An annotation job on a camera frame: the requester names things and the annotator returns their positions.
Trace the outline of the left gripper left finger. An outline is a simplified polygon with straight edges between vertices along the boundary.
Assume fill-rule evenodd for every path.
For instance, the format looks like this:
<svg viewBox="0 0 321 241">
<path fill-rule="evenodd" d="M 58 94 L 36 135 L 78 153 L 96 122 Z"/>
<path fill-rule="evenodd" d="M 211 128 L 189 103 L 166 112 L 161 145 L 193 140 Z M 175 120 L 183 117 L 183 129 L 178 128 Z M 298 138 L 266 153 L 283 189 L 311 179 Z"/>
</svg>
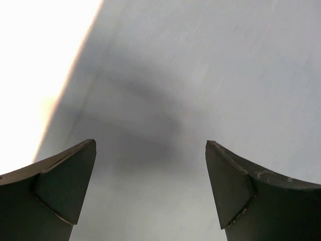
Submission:
<svg viewBox="0 0 321 241">
<path fill-rule="evenodd" d="M 88 139 L 1 175 L 1 240 L 69 240 L 95 158 L 96 141 Z"/>
</svg>

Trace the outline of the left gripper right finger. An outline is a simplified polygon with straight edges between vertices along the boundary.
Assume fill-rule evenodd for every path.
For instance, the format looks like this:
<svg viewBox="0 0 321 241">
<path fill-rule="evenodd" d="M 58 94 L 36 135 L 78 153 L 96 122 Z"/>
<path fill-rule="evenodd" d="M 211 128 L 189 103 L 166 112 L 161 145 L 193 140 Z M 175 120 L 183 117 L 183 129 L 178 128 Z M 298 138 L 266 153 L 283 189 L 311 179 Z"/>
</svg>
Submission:
<svg viewBox="0 0 321 241">
<path fill-rule="evenodd" d="M 246 160 L 206 143 L 220 228 L 227 240 L 320 240 L 320 185 Z"/>
</svg>

